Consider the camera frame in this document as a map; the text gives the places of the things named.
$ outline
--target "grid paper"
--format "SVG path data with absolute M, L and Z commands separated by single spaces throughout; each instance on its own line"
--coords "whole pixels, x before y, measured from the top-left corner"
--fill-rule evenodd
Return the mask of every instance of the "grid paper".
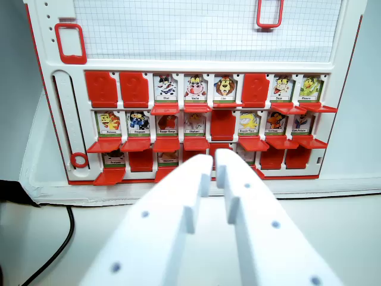
M 277 23 L 280 0 L 263 0 Z M 341 0 L 74 0 L 88 58 L 328 62 Z

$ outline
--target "cartoon character face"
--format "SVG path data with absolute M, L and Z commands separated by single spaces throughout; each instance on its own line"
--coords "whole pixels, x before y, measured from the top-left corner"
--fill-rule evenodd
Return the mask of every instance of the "cartoon character face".
M 198 74 L 196 74 L 195 76 L 192 76 L 189 81 L 188 81 L 188 87 L 186 88 L 186 90 L 190 93 L 190 94 L 200 94 L 203 92 L 204 90 L 204 86 L 201 84 L 202 83 L 202 80 L 200 79 L 200 77 L 198 76 Z
M 312 77 L 308 77 L 308 78 L 304 81 L 304 87 L 305 87 L 305 88 L 310 88 L 313 84 L 314 84 L 314 79 L 313 79 Z
M 239 117 L 239 122 L 241 125 L 246 125 L 249 122 L 254 122 L 254 121 L 255 121 L 255 117 L 254 117 L 254 114 L 252 113 L 243 113 Z
M 165 90 L 170 89 L 172 87 L 171 77 L 169 76 L 169 74 L 167 74 L 166 76 L 159 76 L 159 77 L 160 77 L 160 79 L 159 79 L 158 87 L 160 89 L 165 91 Z
M 102 123 L 109 123 L 111 122 L 110 115 L 108 113 L 101 115 L 101 122 Z
M 235 84 L 234 81 L 228 76 L 222 77 L 216 84 L 216 91 L 220 95 L 228 95 L 234 91 Z
M 286 89 L 288 82 L 289 82 L 289 79 L 287 77 L 281 76 L 276 80 L 275 88 L 282 91 L 282 90 Z

